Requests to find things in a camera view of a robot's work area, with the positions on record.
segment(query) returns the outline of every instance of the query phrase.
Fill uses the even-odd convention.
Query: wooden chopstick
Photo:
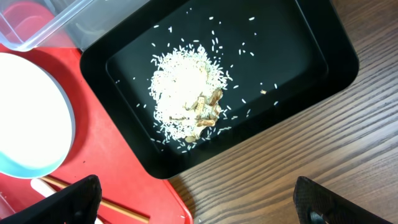
[[[64,189],[65,187],[68,187],[67,184],[59,181],[59,180],[55,180],[49,176],[46,177],[41,177],[42,180],[46,181],[47,183],[53,184],[57,187],[60,187],[61,189]],[[101,200],[101,204],[104,205],[105,207],[108,207],[114,211],[117,211],[119,213],[122,213],[123,215],[127,215],[135,220],[141,221],[143,223],[149,223],[149,218],[145,217],[143,215],[137,214],[135,212],[132,212],[126,208],[122,208],[119,205],[115,205],[112,202],[109,202],[107,200],[105,200],[104,198]]]

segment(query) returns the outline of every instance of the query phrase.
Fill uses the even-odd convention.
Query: white spoon
[[[30,181],[30,186],[37,191],[39,194],[43,195],[44,197],[49,197],[57,191],[55,191],[51,186],[49,186],[44,180],[42,179],[32,179]],[[95,220],[94,224],[104,224],[98,217]]]

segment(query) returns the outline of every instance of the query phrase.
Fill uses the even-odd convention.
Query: pile of rice
[[[154,118],[161,124],[166,140],[191,136],[197,115],[190,108],[199,96],[208,99],[216,89],[225,89],[230,77],[224,75],[217,61],[208,58],[202,46],[197,51],[180,46],[179,50],[154,58],[157,71],[149,88],[157,103]],[[211,107],[205,106],[201,115],[210,112]]]

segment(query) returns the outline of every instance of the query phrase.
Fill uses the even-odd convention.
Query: white bowl
[[[60,84],[32,62],[0,53],[0,172],[31,179],[65,160],[75,117]]]

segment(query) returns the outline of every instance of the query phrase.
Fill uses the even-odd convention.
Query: brown wooden surface
[[[345,91],[171,180],[195,223],[298,223],[304,175],[398,223],[398,0],[334,0],[361,70]]]

